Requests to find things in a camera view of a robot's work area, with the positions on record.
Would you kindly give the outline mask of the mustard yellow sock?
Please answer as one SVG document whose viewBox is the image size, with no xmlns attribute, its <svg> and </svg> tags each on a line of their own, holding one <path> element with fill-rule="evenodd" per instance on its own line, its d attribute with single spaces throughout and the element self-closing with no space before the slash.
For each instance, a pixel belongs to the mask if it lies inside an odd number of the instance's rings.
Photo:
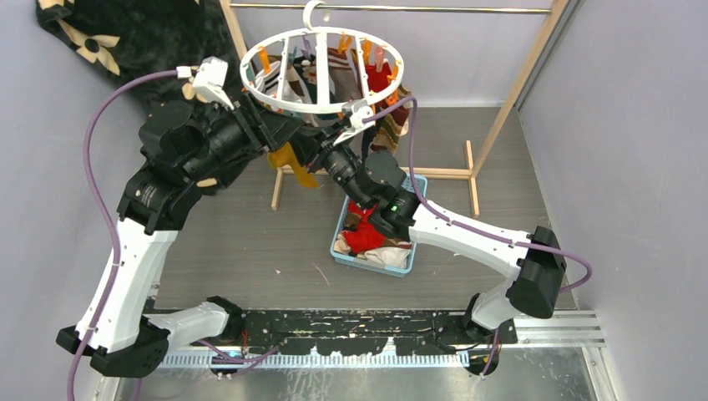
<svg viewBox="0 0 708 401">
<path fill-rule="evenodd" d="M 286 142 L 278 150 L 270 152 L 267 155 L 267 160 L 272 169 L 290 166 L 294 170 L 299 165 L 296 154 L 289 142 Z"/>
</svg>

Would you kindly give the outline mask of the white round clip hanger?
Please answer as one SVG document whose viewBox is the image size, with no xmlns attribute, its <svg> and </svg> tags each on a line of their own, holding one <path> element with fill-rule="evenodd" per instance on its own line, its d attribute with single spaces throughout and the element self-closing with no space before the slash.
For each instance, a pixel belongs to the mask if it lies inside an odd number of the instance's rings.
<svg viewBox="0 0 708 401">
<path fill-rule="evenodd" d="M 370 33 L 364 33 L 350 28 L 331 26 L 316 26 L 312 22 L 314 6 L 324 1 L 309 1 L 302 11 L 303 26 L 298 29 L 278 33 L 261 40 L 241 57 L 239 74 L 244 88 L 256 99 L 268 104 L 276 111 L 288 111 L 299 114 L 334 114 L 341 113 L 342 106 L 353 100 L 364 99 L 374 110 L 383 102 L 389 106 L 398 102 L 397 91 L 402 83 L 405 63 L 400 52 L 390 43 Z M 293 103 L 281 98 L 281 89 L 275 97 L 262 93 L 255 86 L 255 76 L 262 70 L 268 71 L 272 61 L 282 62 L 281 71 L 284 75 L 289 55 L 295 49 L 295 42 L 310 38 L 313 41 L 311 55 L 314 57 L 314 79 L 316 96 L 309 103 Z M 354 95 L 343 102 L 331 100 L 330 39 L 337 38 L 337 50 L 348 55 L 351 50 L 356 55 L 357 66 L 354 68 L 357 76 L 353 82 L 357 85 Z M 388 60 L 392 74 L 388 76 L 389 85 L 379 93 L 368 94 L 366 64 L 375 63 L 381 70 L 384 59 Z"/>
</svg>

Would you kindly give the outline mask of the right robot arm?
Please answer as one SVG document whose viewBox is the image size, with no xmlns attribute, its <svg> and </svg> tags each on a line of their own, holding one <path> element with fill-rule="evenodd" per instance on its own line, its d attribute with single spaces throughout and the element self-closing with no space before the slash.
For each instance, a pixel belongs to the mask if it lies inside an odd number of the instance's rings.
<svg viewBox="0 0 708 401">
<path fill-rule="evenodd" d="M 463 315 L 463 331 L 484 343 L 502 323 L 525 314 L 549 319 L 562 287 L 566 264 L 555 234 L 507 231 L 453 213 L 427 200 L 413 176 L 386 151 L 356 155 L 337 143 L 332 128 L 304 127 L 289 140 L 297 164 L 325 170 L 346 195 L 367 212 L 374 230 L 386 238 L 453 251 L 504 275 L 494 289 L 472 297 Z"/>
</svg>

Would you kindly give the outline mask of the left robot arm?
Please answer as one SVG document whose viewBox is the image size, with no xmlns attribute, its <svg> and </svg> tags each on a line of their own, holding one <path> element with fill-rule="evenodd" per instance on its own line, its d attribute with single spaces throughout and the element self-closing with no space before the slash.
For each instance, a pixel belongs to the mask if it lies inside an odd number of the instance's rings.
<svg viewBox="0 0 708 401">
<path fill-rule="evenodd" d="M 58 332 L 57 344 L 89 358 L 107 377 L 143 378 L 164 357 L 206 338 L 224 345 L 245 331 L 242 310 L 223 297 L 148 316 L 144 305 L 190 210 L 203 195 L 199 182 L 220 172 L 239 174 L 253 159 L 279 149 L 301 119 L 249 99 L 233 109 L 214 105 L 197 115 L 184 101 L 152 108 L 139 129 L 145 163 L 125 186 L 111 225 L 114 241 L 99 288 L 82 319 Z"/>
</svg>

